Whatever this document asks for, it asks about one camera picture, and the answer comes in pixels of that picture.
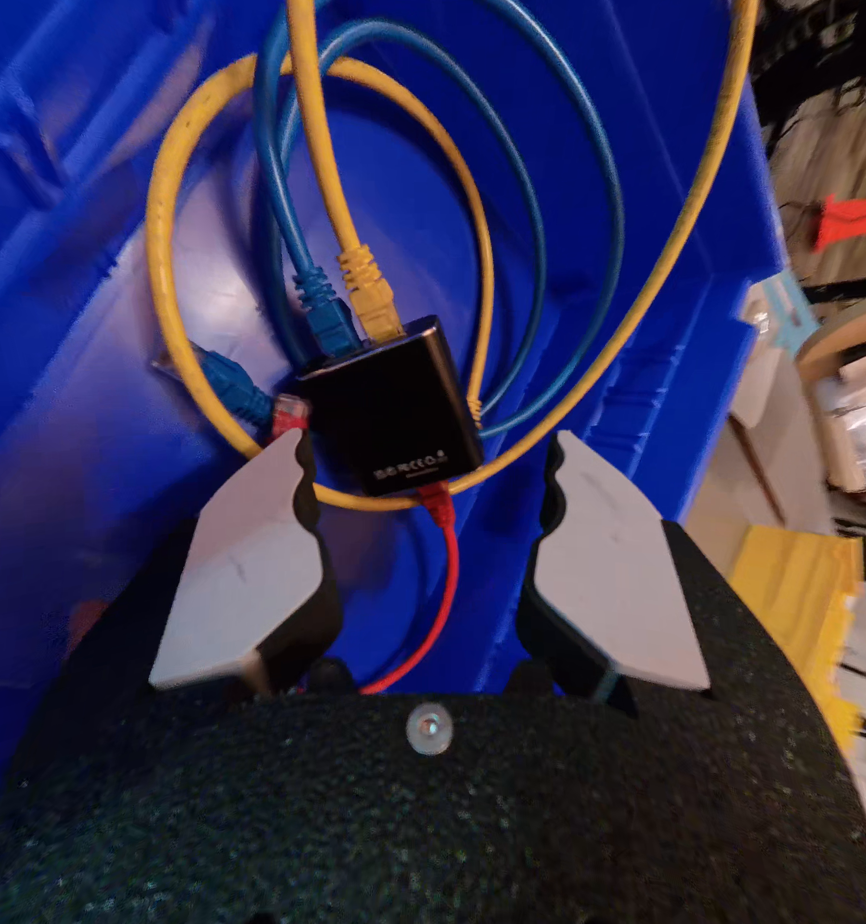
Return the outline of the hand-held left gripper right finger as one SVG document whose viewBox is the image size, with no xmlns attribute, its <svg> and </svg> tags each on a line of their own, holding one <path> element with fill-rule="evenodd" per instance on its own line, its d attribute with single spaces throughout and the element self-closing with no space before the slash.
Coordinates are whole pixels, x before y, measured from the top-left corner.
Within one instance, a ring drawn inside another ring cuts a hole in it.
<svg viewBox="0 0 866 924">
<path fill-rule="evenodd" d="M 563 694 L 623 707 L 629 680 L 710 690 L 667 526 L 603 456 L 570 431 L 552 436 L 516 633 Z"/>
</svg>

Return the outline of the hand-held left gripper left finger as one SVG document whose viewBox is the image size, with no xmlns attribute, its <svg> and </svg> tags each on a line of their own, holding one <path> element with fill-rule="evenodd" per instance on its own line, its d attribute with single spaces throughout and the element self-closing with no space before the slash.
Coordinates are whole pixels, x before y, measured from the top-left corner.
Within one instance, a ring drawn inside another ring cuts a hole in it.
<svg viewBox="0 0 866 924">
<path fill-rule="evenodd" d="M 277 695 L 328 652 L 343 611 L 314 474 L 311 434 L 294 428 L 208 501 L 150 670 L 154 689 L 229 678 Z"/>
</svg>

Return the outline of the black network switch box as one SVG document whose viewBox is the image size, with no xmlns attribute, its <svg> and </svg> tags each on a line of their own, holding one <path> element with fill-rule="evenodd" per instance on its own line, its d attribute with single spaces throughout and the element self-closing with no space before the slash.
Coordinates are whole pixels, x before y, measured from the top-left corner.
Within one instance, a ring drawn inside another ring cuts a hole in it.
<svg viewBox="0 0 866 924">
<path fill-rule="evenodd" d="M 439 318 L 404 331 L 297 380 L 311 429 L 370 498 L 458 478 L 485 459 Z"/>
</svg>

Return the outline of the blue plastic bin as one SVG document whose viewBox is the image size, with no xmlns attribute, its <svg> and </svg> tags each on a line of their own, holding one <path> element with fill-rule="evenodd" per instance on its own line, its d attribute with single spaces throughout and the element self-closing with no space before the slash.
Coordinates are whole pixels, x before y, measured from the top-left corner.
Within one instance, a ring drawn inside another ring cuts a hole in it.
<svg viewBox="0 0 866 924">
<path fill-rule="evenodd" d="M 528 168 L 547 237 L 539 337 L 488 423 L 539 396 L 588 329 L 609 253 L 602 168 L 545 52 L 494 2 L 316 2 L 321 39 L 352 21 L 409 25 L 448 50 L 495 106 Z M 577 377 L 646 282 L 702 158 L 732 2 L 521 2 L 572 65 L 606 130 L 625 209 L 622 275 Z M 111 601 L 242 456 L 178 382 L 147 281 L 143 216 L 163 135 L 191 92 L 255 52 L 284 2 L 0 2 L 0 789 L 61 670 L 80 607 Z M 530 312 L 531 233 L 511 168 L 462 90 L 390 40 L 356 49 L 430 107 L 483 194 L 496 250 L 485 402 Z M 401 316 L 438 315 L 464 375 L 477 314 L 467 209 L 434 145 L 387 101 L 324 85 L 362 240 Z M 250 96 L 193 157 L 174 234 L 187 333 L 257 384 L 291 372 L 250 264 Z M 752 332 L 736 320 L 783 257 L 745 87 L 693 237 L 642 326 L 565 418 L 667 518 L 684 521 L 727 417 Z M 528 551 L 547 439 L 457 498 L 459 612 L 418 681 L 482 690 L 508 666 L 510 607 Z M 348 625 L 337 644 L 371 676 L 419 640 L 442 585 L 441 540 L 416 513 L 323 507 Z"/>
</svg>

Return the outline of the yellow package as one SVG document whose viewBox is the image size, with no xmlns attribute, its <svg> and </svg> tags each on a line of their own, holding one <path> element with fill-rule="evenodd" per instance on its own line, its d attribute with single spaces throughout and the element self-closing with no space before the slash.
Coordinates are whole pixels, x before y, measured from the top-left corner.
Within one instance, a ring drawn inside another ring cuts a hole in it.
<svg viewBox="0 0 866 924">
<path fill-rule="evenodd" d="M 862 726 L 840 693 L 840 656 L 864 583 L 862 541 L 750 526 L 729 585 L 785 654 L 845 756 Z"/>
</svg>

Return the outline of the red plastic object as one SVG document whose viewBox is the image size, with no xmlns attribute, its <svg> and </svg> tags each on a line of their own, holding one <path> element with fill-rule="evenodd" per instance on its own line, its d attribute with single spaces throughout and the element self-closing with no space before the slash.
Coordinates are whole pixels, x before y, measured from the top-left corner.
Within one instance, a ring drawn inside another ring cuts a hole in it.
<svg viewBox="0 0 866 924">
<path fill-rule="evenodd" d="M 844 240 L 866 236 L 866 199 L 837 201 L 826 197 L 820 205 L 812 252 Z"/>
</svg>

